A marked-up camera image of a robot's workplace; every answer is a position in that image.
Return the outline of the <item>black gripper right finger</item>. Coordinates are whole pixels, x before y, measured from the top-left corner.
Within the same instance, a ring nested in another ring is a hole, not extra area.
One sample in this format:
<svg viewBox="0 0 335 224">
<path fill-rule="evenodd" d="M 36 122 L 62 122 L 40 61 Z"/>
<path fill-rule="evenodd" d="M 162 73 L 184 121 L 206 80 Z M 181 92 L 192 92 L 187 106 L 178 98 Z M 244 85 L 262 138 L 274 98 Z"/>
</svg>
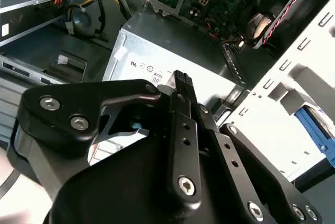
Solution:
<svg viewBox="0 0 335 224">
<path fill-rule="evenodd" d="M 309 200 L 232 124 L 218 128 L 192 95 L 203 203 L 192 223 L 322 223 Z"/>
</svg>

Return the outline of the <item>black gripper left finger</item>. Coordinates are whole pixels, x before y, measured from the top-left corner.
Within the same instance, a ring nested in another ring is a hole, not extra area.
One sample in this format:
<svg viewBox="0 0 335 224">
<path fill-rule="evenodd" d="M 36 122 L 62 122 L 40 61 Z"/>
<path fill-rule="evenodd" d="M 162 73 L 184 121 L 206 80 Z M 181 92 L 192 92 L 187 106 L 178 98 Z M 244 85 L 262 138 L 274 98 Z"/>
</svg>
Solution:
<svg viewBox="0 0 335 224">
<path fill-rule="evenodd" d="M 195 192 L 199 170 L 182 159 L 186 156 L 195 161 L 198 152 L 197 124 L 192 119 L 193 83 L 180 71 L 175 71 L 172 79 L 175 90 L 170 95 L 141 79 L 39 86 L 25 91 L 20 102 L 20 128 L 22 143 L 29 145 L 29 150 L 20 154 L 50 197 L 56 198 L 68 180 L 90 167 L 88 151 L 102 138 L 105 114 L 119 130 L 137 113 L 149 131 L 145 138 L 168 142 L 170 178 L 178 176 L 187 204 L 200 204 L 201 194 Z"/>
</svg>

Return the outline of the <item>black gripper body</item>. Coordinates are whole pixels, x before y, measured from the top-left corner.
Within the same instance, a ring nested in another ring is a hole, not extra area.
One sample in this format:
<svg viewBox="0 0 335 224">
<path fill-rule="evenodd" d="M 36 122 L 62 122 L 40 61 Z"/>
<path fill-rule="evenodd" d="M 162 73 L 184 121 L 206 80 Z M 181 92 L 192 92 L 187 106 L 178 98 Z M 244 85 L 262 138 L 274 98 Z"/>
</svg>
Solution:
<svg viewBox="0 0 335 224">
<path fill-rule="evenodd" d="M 236 223 L 226 177 L 210 155 L 183 156 L 199 170 L 200 206 L 170 178 L 172 157 L 164 139 L 149 137 L 86 168 L 57 194 L 45 223 Z"/>
</svg>

